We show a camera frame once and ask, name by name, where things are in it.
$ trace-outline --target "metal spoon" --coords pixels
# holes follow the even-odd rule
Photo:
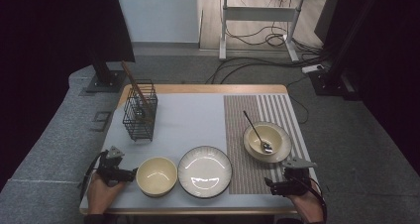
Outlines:
[[[251,119],[250,119],[250,117],[248,117],[248,114],[245,110],[244,110],[244,114],[247,117],[248,122],[250,122],[251,126],[253,127],[254,131],[256,132],[257,137],[259,137],[260,142],[261,142],[261,146],[262,146],[262,150],[265,151],[267,154],[271,154],[272,153],[272,147],[269,144],[263,142],[262,138],[260,137],[259,133],[257,132],[257,129],[254,127],[253,122],[251,122]]]

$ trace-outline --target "bowl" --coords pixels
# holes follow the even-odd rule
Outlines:
[[[142,192],[150,197],[160,197],[175,186],[178,173],[175,164],[167,158],[151,158],[143,162],[136,173]]]
[[[261,141],[252,126],[244,133],[244,143],[249,145],[251,151],[257,156],[275,156],[281,146],[290,141],[287,133],[280,126],[269,122],[256,122],[253,124],[262,141],[272,147],[272,153],[266,153],[261,146]]]

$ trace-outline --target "wire basket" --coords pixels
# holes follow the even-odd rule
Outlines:
[[[151,80],[141,79],[136,82],[143,94],[139,94],[133,87],[130,88],[124,107],[123,124],[134,141],[138,139],[152,140],[158,109],[155,86]]]

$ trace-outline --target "white desk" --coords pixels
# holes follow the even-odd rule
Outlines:
[[[292,61],[299,61],[295,45],[292,41],[302,9],[303,0],[298,1],[296,8],[258,8],[258,7],[229,7],[228,0],[223,1],[222,35],[220,37],[219,59],[226,58],[226,21],[270,21],[270,22],[291,22],[284,35],[284,42]]]
[[[218,148],[225,154],[228,154],[227,130],[225,127],[226,113],[224,109],[226,104],[224,104],[224,100],[226,101],[226,96],[232,94],[240,96],[249,94],[255,96],[281,96],[281,104],[279,106],[284,108],[283,110],[286,111],[286,114],[277,115],[281,117],[279,120],[283,120],[282,123],[287,123],[285,128],[289,129],[293,143],[299,144],[298,151],[292,151],[293,155],[310,161],[287,91],[283,85],[158,84],[156,85],[158,98],[157,116],[152,142],[147,139],[138,140],[137,142],[131,140],[122,123],[124,103],[130,87],[131,85],[126,86],[123,92],[103,146],[103,150],[109,150],[111,146],[115,146],[125,154],[120,163],[120,168],[122,169],[136,168],[146,159],[157,156],[166,157],[177,165],[182,156],[189,150],[205,145]],[[249,126],[243,116],[240,118],[243,120],[243,126]],[[242,134],[243,130],[239,129],[237,137],[242,136]],[[242,145],[238,145],[236,149],[244,150],[245,148]],[[240,171],[235,169],[235,163],[233,163],[232,159],[231,162],[233,171],[239,173]],[[313,169],[311,169],[311,176],[316,178]],[[263,183],[262,176],[250,176],[250,178],[245,179],[245,182],[236,181],[236,184],[244,187],[253,182],[250,179]],[[294,212],[294,207],[287,198],[271,195],[269,188],[266,186],[264,187],[268,192],[264,194],[248,194],[241,191],[233,194],[229,189],[230,187],[216,197],[200,199],[188,194],[177,182],[169,194],[159,198],[152,198],[145,196],[134,181],[127,184],[124,191],[108,209],[108,212],[159,215],[281,214]],[[84,196],[80,204],[80,212],[84,214],[87,212],[86,196]]]

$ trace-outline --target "table leg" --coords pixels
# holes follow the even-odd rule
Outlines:
[[[220,36],[219,59],[226,58],[226,13],[227,11],[228,11],[228,0],[223,0],[222,35]]]
[[[292,61],[299,61],[299,58],[297,57],[297,53],[295,50],[293,39],[293,33],[296,29],[297,20],[299,19],[300,11],[302,10],[303,0],[299,0],[297,7],[294,11],[293,21],[291,22],[290,27],[287,29],[287,35],[284,35],[284,42],[286,43],[287,50],[290,54]]]

